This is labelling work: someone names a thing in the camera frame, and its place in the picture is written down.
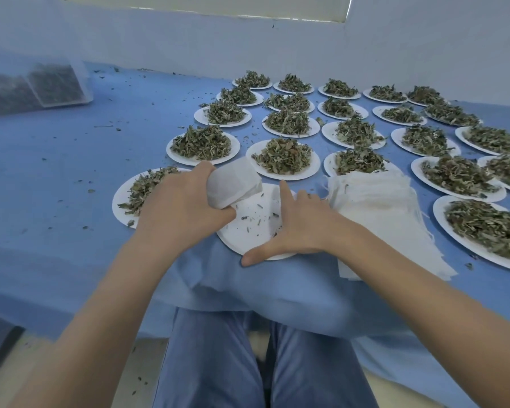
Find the beige floor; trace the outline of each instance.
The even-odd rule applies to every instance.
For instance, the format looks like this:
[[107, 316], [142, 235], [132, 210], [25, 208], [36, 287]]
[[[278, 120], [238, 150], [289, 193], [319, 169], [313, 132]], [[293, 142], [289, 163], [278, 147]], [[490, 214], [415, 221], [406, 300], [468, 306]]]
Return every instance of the beige floor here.
[[[252, 333], [251, 346], [264, 358], [268, 337]], [[112, 408], [151, 408], [156, 383], [166, 350], [165, 339], [140, 339], [121, 377]], [[0, 368], [0, 408], [7, 407], [15, 392], [51, 343], [24, 334]], [[380, 408], [438, 408], [441, 405], [400, 385], [366, 372]]]

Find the plastic container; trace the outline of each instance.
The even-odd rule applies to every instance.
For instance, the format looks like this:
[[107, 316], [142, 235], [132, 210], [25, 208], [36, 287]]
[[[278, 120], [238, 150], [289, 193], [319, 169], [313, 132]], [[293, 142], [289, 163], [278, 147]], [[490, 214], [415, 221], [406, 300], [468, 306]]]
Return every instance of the plastic container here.
[[92, 101], [62, 0], [0, 0], [0, 115]]

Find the jeans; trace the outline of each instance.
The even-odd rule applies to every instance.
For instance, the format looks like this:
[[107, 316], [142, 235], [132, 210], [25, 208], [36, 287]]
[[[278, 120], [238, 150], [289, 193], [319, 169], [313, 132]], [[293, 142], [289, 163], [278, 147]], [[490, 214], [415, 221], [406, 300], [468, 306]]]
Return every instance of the jeans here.
[[271, 323], [265, 378], [244, 329], [244, 312], [179, 308], [155, 408], [377, 408], [346, 339]]

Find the tea bag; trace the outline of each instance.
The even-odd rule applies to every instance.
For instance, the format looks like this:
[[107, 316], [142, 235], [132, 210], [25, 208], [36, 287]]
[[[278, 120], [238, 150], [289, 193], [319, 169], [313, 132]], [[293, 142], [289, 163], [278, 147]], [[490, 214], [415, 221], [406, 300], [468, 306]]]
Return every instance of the tea bag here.
[[208, 204], [223, 209], [263, 190], [263, 182], [246, 157], [219, 167], [208, 178]]
[[[455, 270], [443, 259], [423, 223], [410, 178], [399, 171], [351, 172], [328, 180], [329, 202], [342, 216], [365, 226], [388, 245], [439, 278], [449, 281]], [[338, 261], [341, 277], [360, 278]]]

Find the leg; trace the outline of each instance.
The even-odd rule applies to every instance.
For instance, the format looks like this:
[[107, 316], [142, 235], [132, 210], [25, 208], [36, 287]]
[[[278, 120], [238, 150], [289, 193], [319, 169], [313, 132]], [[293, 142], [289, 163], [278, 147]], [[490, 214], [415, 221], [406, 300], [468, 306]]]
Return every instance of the leg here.
[[178, 308], [154, 407], [264, 408], [243, 312]]
[[351, 343], [272, 322], [272, 407], [377, 408]]

